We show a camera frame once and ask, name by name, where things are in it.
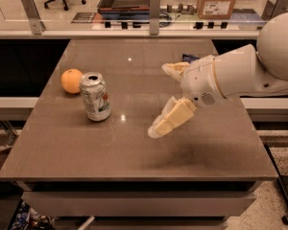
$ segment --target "floor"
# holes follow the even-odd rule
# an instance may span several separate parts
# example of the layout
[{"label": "floor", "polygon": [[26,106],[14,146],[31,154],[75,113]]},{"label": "floor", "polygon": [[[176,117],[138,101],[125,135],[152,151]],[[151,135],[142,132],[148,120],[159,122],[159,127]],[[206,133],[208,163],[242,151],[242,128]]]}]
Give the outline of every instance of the floor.
[{"label": "floor", "polygon": [[[43,8],[43,1],[37,0],[37,6]],[[161,4],[167,3],[177,4],[179,1],[187,3],[195,3],[195,0],[161,0]],[[264,3],[262,0],[256,0],[259,10],[263,9]],[[95,12],[98,0],[88,0],[86,5],[77,5],[75,1],[68,2],[70,10],[65,12],[62,9],[60,1],[52,4],[52,9],[46,11],[40,9],[41,17],[53,21],[48,23],[49,27],[56,28],[56,23],[61,20],[71,20],[75,13],[81,8],[81,12]],[[20,4],[14,2],[15,6],[7,4],[6,0],[0,0],[0,20],[4,17],[5,20],[13,21],[18,19],[21,14]],[[246,8],[250,4],[249,0],[241,0],[240,6]],[[15,30],[23,29],[22,23],[9,24]],[[0,133],[0,147],[5,142],[4,135]],[[288,174],[288,147],[281,148],[280,146],[272,148],[272,152],[283,174]],[[231,217],[228,220],[228,230],[288,230],[288,225],[284,225],[281,218],[288,214],[284,200],[280,194],[279,188],[275,182],[264,182],[256,191],[257,200],[239,217]],[[16,207],[21,193],[17,188],[11,184],[0,183],[0,230],[6,229],[12,214],[13,209]]]}]

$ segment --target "table top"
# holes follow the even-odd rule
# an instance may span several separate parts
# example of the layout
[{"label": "table top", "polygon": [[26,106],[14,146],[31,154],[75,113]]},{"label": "table top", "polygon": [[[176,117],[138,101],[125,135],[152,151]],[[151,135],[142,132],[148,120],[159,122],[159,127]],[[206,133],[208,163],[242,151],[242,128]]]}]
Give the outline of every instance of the table top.
[{"label": "table top", "polygon": [[[274,167],[239,99],[198,108],[169,135],[147,130],[180,86],[162,70],[182,54],[216,54],[210,40],[72,40],[21,131],[0,179],[16,181],[273,180]],[[111,115],[86,117],[80,95],[67,94],[69,68],[97,71],[108,85]]]}]

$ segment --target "glass partition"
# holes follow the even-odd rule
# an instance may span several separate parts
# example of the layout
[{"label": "glass partition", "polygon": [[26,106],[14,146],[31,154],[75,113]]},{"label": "glass partition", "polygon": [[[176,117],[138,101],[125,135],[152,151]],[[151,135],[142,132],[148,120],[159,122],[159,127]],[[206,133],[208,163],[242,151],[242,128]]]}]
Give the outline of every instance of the glass partition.
[{"label": "glass partition", "polygon": [[[45,33],[149,34],[149,0],[115,0],[110,4],[111,11],[103,8],[105,3],[110,3],[109,0],[66,0],[67,6],[63,5],[62,0],[45,4],[47,1],[34,0]],[[196,12],[197,1],[160,0],[159,33],[188,35],[210,32],[225,35],[254,32],[255,35],[271,18],[272,10],[277,5],[277,0],[236,0],[230,19],[201,19]],[[126,2],[130,6],[135,3],[137,9],[124,10]],[[22,1],[0,0],[0,31],[30,30]]]}]

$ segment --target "can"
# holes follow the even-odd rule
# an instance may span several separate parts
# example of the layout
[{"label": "can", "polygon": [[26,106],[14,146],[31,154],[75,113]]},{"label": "can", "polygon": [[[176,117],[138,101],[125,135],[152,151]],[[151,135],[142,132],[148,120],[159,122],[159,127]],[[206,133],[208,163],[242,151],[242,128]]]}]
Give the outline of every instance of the can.
[{"label": "can", "polygon": [[87,117],[93,121],[105,120],[110,115],[111,109],[103,76],[97,72],[85,73],[79,87]]}]

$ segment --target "box label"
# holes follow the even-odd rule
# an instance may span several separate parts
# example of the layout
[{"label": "box label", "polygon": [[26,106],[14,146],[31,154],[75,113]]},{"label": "box label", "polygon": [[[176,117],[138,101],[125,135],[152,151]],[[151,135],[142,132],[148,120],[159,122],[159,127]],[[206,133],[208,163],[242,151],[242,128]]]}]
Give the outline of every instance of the box label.
[{"label": "box label", "polygon": [[228,14],[230,2],[207,1],[204,3],[204,15],[226,15]]}]

